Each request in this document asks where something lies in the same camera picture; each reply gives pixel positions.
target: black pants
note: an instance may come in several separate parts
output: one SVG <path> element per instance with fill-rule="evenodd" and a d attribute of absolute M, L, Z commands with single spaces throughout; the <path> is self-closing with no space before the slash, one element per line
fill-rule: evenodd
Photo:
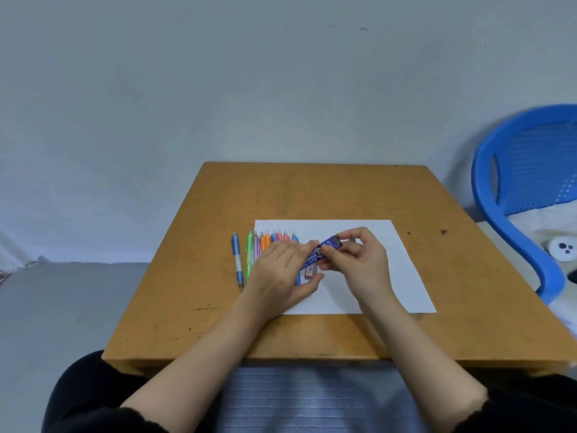
<path fill-rule="evenodd" d="M 58 379 L 48 400 L 42 421 L 42 433 L 54 424 L 80 412 L 100 407 L 120 407 L 147 380 L 121 373 L 102 360 L 104 351 L 96 351 L 73 363 Z M 214 431 L 220 410 L 220 394 L 208 409 L 203 431 Z"/>

